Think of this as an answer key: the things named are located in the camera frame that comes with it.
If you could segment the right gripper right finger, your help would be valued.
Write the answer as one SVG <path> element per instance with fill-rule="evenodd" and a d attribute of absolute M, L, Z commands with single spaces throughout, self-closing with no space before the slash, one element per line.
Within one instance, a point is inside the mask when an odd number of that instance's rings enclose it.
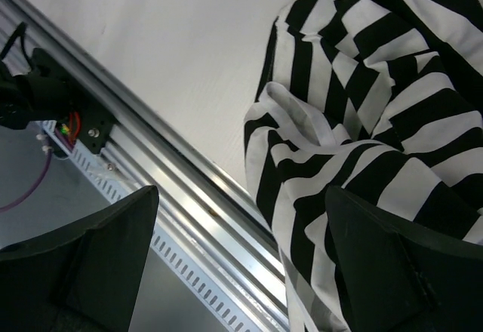
<path fill-rule="evenodd" d="M 332 186 L 329 230 L 352 331 L 480 331 L 482 247 Z"/>

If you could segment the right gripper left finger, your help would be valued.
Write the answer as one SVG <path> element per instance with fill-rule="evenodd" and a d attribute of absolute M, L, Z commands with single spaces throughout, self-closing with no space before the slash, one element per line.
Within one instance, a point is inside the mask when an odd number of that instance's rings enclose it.
<path fill-rule="evenodd" d="M 155 186 L 1 249 L 3 331 L 127 331 L 158 213 Z"/>

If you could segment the black white striped tank top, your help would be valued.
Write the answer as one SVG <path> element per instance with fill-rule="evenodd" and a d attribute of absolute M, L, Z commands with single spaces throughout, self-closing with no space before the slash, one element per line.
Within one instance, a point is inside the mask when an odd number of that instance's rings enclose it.
<path fill-rule="evenodd" d="M 293 0 L 245 116 L 292 331 L 351 331 L 325 194 L 482 243 L 482 0 Z"/>

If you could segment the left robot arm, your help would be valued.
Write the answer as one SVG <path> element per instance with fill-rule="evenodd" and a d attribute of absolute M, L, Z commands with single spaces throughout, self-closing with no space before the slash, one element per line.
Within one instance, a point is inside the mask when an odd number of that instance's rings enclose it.
<path fill-rule="evenodd" d="M 1 126 L 16 131 L 33 121 L 62 121 L 76 112 L 71 87 L 48 76 L 27 54 L 26 29 L 27 24 L 20 23 L 1 50 Z M 30 67 L 26 74 L 13 75 L 5 63 L 16 41 Z"/>

